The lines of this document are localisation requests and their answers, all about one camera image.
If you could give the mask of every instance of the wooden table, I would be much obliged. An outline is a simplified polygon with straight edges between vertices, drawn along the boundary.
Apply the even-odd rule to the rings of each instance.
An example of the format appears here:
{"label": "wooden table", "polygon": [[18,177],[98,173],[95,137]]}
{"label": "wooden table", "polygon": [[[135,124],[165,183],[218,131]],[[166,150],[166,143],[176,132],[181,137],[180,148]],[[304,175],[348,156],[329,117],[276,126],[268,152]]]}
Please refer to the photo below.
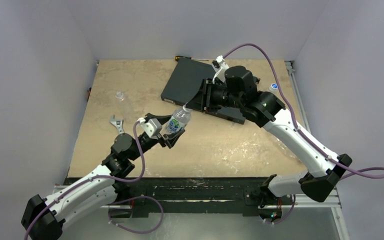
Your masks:
{"label": "wooden table", "polygon": [[[245,66],[261,78],[259,90],[274,82],[265,60],[228,59],[227,63]],[[285,96],[298,109],[284,61],[274,60],[273,64]],[[128,95],[140,117],[146,113],[169,115],[177,108],[160,97],[175,66],[174,60],[99,62],[68,177],[83,177],[110,153],[117,130],[109,119],[121,115],[115,104],[116,91]],[[133,136],[132,124],[124,124],[124,130]],[[306,169],[277,138],[249,121],[241,125],[192,111],[185,130],[174,148],[156,145],[145,153],[145,177],[267,177]],[[142,168],[140,159],[133,163],[136,168],[130,177],[138,176]]]}

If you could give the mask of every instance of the screwdriver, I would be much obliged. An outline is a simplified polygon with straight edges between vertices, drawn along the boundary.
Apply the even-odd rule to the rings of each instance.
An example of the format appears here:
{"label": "screwdriver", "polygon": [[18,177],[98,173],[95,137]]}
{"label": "screwdriver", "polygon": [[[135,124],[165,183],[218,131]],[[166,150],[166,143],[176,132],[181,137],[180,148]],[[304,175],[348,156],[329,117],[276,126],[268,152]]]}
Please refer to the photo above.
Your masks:
{"label": "screwdriver", "polygon": [[176,62],[178,62],[179,59],[181,59],[181,58],[190,59],[190,60],[198,60],[198,61],[209,61],[208,59],[198,59],[198,58],[192,58],[190,56],[175,56],[174,60],[176,60]]}

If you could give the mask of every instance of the wrench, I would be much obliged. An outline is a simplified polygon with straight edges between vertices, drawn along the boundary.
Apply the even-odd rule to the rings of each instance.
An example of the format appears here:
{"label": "wrench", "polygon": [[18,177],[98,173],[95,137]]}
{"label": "wrench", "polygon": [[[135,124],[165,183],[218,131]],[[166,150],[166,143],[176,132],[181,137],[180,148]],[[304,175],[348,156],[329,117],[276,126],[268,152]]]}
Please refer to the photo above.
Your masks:
{"label": "wrench", "polygon": [[118,134],[124,134],[125,133],[125,130],[123,129],[123,119],[115,119],[115,115],[113,114],[110,118],[109,118],[109,122],[114,125],[115,128],[117,128],[117,131],[118,131]]}

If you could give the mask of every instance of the robotic arm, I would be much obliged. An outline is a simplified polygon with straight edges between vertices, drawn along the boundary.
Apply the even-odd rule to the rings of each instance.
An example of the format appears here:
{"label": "robotic arm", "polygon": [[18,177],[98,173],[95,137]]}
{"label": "robotic arm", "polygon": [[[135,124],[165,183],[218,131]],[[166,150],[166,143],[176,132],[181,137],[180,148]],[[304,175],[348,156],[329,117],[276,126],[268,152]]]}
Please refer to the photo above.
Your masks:
{"label": "robotic arm", "polygon": [[[309,144],[308,139],[323,149],[330,159],[345,166],[351,164],[351,158],[347,154],[338,155],[325,147],[299,123],[295,127],[285,104],[271,92],[258,91],[253,74],[245,67],[229,67],[221,56],[213,62],[213,66],[216,75],[213,79],[204,79],[195,96],[201,98],[201,110],[215,112],[221,107],[240,109],[247,120],[280,139],[308,168],[306,172],[290,176],[270,176],[260,186],[258,197],[261,205],[276,202],[285,195],[302,193],[317,202],[323,202],[345,170],[321,155]],[[172,148],[185,132],[181,130],[161,135],[162,125],[170,117],[148,113],[145,118],[138,120],[137,124],[144,129],[144,133],[138,137],[137,142],[126,133],[118,135],[110,154],[91,173],[45,198],[39,195],[32,197],[21,220],[31,239],[56,240],[64,229],[94,209],[113,203],[116,199],[135,197],[129,192],[126,183],[138,181],[145,169],[138,178],[124,179],[135,167],[131,161],[156,144]]]}

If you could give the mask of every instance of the white wall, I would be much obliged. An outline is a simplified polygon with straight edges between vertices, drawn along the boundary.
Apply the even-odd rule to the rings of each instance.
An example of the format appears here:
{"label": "white wall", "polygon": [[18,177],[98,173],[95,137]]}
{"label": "white wall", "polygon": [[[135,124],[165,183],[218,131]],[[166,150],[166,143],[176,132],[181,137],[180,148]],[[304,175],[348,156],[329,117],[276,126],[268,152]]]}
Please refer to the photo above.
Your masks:
{"label": "white wall", "polygon": [[[384,0],[330,0],[295,67],[313,134],[356,169],[384,166]],[[384,239],[384,179],[338,189],[351,239]]]}
{"label": "white wall", "polygon": [[67,174],[92,52],[61,0],[0,0],[0,239],[22,239],[34,194]]}
{"label": "white wall", "polygon": [[[99,59],[213,59],[236,45],[296,58],[327,0],[67,0]],[[241,49],[233,58],[262,58]]]}

